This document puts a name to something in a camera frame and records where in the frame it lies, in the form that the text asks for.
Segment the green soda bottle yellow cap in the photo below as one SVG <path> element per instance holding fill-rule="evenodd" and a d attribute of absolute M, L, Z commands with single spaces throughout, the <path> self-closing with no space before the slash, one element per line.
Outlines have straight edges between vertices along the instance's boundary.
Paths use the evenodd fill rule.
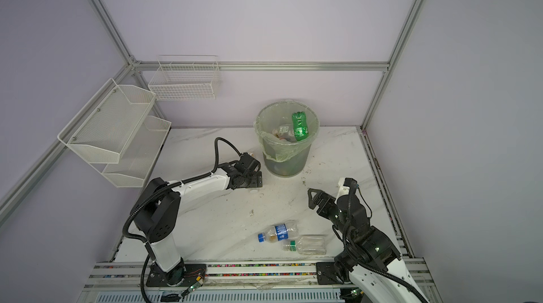
<path fill-rule="evenodd" d="M 307 116 L 305 112 L 294 112 L 291 116 L 293 121 L 294 137 L 297 141 L 307 139 L 309 136 L 309 128 Z"/>

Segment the small bottle green white label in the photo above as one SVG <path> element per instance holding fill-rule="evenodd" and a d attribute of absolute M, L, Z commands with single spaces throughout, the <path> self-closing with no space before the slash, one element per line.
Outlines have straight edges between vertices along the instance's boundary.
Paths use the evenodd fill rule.
<path fill-rule="evenodd" d="M 277 126 L 271 132 L 279 140 L 295 141 L 294 130 L 292 124 L 282 124 Z"/>

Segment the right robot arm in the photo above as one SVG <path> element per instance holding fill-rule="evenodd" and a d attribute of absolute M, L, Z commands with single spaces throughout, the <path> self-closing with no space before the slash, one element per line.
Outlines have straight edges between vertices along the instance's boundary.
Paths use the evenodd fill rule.
<path fill-rule="evenodd" d="M 308 190 L 308 206 L 332 222 L 343 250 L 335 256 L 335 276 L 360 288 L 372 302 L 428 302 L 411 277 L 399 249 L 384 232 L 371 225 L 357 191 L 333 197 Z"/>

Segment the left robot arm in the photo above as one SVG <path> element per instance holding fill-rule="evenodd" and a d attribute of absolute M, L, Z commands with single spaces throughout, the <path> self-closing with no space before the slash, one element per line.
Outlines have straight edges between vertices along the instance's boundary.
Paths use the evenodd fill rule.
<path fill-rule="evenodd" d="M 166 286 L 184 285 L 204 274 L 206 267 L 196 273 L 187 270 L 175 243 L 173 231 L 182 202 L 220 191 L 260 187 L 261 163 L 248 153 L 231 162 L 216 163 L 212 171 L 189 179 L 168 182 L 155 178 L 131 209 L 122 234 L 143 243 L 155 279 Z"/>

